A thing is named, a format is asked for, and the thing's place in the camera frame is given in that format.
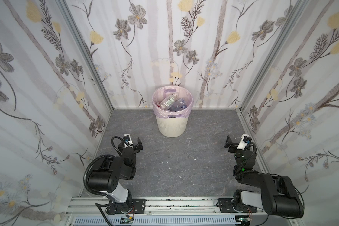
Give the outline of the clear bottle green neck band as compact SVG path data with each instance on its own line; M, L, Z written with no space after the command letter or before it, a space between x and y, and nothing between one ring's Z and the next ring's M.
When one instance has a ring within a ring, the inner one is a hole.
M169 110L169 108L178 100L179 94L173 93L169 96L167 96L161 103L160 103L160 108L163 110Z

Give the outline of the clear bottle dark blue label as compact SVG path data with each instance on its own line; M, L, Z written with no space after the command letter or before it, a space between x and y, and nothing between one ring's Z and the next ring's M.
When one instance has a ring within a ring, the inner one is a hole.
M169 111L178 112L186 108L187 108L186 101L183 98L181 98L173 103L173 105L169 108Z

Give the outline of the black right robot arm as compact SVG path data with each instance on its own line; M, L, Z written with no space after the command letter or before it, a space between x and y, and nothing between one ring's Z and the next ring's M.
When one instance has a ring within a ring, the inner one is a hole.
M224 148L234 154L236 165L233 177L237 182L260 190L258 193L236 190L231 200L234 211L250 211L253 208L287 219L304 216L304 200L289 177L265 174L253 169L258 155L256 144L249 135L243 134L239 143L227 136Z

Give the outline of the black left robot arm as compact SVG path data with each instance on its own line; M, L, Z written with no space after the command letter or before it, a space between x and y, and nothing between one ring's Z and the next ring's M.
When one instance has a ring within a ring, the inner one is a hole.
M90 162L83 176L84 187L89 193L108 199L106 204L95 204L101 213L133 213L131 192L120 184L120 180L134 179L137 154L143 150L143 145L139 138L134 144L130 134L112 137L111 144L118 155L105 154Z

